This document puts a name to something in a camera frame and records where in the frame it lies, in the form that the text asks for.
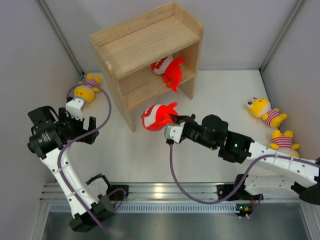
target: white wall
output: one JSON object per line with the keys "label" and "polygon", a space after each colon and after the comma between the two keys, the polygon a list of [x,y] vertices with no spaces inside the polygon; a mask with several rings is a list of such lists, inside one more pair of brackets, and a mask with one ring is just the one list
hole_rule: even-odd
{"label": "white wall", "polygon": [[304,158],[320,157],[320,1],[306,1],[264,74]]}
{"label": "white wall", "polygon": [[[257,69],[297,0],[178,0],[204,25],[201,69]],[[169,0],[46,0],[85,71],[99,70],[88,36]]]}
{"label": "white wall", "polygon": [[2,0],[0,33],[0,238],[25,240],[51,176],[27,148],[27,113],[62,106],[79,78],[34,0]]}

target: red plush toy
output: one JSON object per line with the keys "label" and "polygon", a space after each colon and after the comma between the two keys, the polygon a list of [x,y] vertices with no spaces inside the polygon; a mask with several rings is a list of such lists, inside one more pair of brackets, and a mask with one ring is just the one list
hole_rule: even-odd
{"label": "red plush toy", "polygon": [[153,104],[147,107],[141,116],[143,127],[149,131],[160,131],[167,124],[173,124],[169,114],[178,115],[174,110],[175,106],[177,106],[176,102],[170,103],[168,106]]}
{"label": "red plush toy", "polygon": [[172,89],[175,93],[181,83],[182,73],[179,64],[185,61],[182,58],[174,58],[171,54],[151,64],[152,71],[157,75],[163,74],[163,81],[166,87]]}

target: yellow stuffed animal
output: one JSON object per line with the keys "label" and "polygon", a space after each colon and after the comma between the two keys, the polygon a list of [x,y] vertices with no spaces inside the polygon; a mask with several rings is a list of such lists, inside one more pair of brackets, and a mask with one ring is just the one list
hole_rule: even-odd
{"label": "yellow stuffed animal", "polygon": [[272,143],[270,143],[269,146],[281,153],[299,158],[300,155],[296,150],[300,147],[300,144],[293,144],[293,137],[294,133],[292,131],[285,131],[284,133],[281,133],[279,130],[275,130],[272,133]]}
{"label": "yellow stuffed animal", "polygon": [[[90,83],[96,86],[101,86],[101,79],[100,76],[93,77],[91,73],[86,76],[85,83]],[[92,85],[81,85],[77,86],[74,89],[74,96],[78,98],[82,98],[86,100],[87,103],[92,102],[95,99],[95,92],[99,92],[100,90],[97,87]]]}
{"label": "yellow stuffed animal", "polygon": [[261,118],[271,128],[277,128],[288,115],[285,113],[279,113],[279,108],[271,108],[271,104],[264,98],[252,98],[247,103],[247,108],[256,118]]}

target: striped shirt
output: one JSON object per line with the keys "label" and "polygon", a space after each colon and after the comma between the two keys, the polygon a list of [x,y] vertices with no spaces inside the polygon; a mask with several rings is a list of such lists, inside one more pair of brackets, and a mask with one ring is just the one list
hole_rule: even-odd
{"label": "striped shirt", "polygon": [[271,125],[272,123],[272,120],[277,117],[277,116],[280,116],[280,113],[277,112],[276,110],[274,109],[270,109],[269,111],[266,112],[266,114],[268,115],[268,118],[265,121],[266,124],[268,124],[269,126]]}
{"label": "striped shirt", "polygon": [[279,136],[272,139],[272,143],[277,144],[279,148],[291,148],[292,138],[288,136]]}
{"label": "striped shirt", "polygon": [[[86,79],[86,80],[85,80],[85,83],[93,84],[93,85],[95,85],[95,86],[100,87],[100,84],[99,84],[96,80],[94,80],[94,79]],[[85,85],[85,86],[87,86],[88,88],[91,88],[91,89],[94,88],[94,86],[91,86],[91,85]]]}

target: robotic arm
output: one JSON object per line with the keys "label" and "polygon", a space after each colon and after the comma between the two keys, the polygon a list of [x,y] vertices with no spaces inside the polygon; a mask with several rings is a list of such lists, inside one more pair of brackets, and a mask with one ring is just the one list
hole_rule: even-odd
{"label": "robotic arm", "polygon": [[[320,205],[320,162],[318,160],[297,159],[270,149],[252,138],[228,131],[228,123],[218,116],[208,115],[201,125],[196,116],[171,115],[174,124],[165,127],[167,143],[181,143],[192,140],[211,150],[219,148],[218,156],[231,163],[256,164],[273,171],[279,176],[248,175],[240,188],[246,194],[235,194],[238,199],[263,193],[298,195],[305,202]],[[238,175],[235,183],[243,175]]]}
{"label": "robotic arm", "polygon": [[32,136],[27,146],[49,168],[59,183],[71,208],[73,220],[69,225],[72,230],[88,232],[99,225],[110,236],[109,231],[101,223],[116,212],[109,197],[112,198],[112,193],[121,190],[123,194],[120,193],[117,196],[120,201],[123,201],[128,195],[129,187],[127,185],[111,186],[102,174],[84,182],[79,177],[70,156],[70,146],[73,142],[93,144],[99,135],[98,130],[109,120],[110,98],[102,88],[99,89],[109,103],[108,117],[101,126],[96,127],[96,119],[90,117],[88,130],[83,129],[82,108],[85,101],[81,98],[69,97],[66,108],[61,107],[58,114],[50,106],[39,107],[28,113],[34,126],[31,128]]}

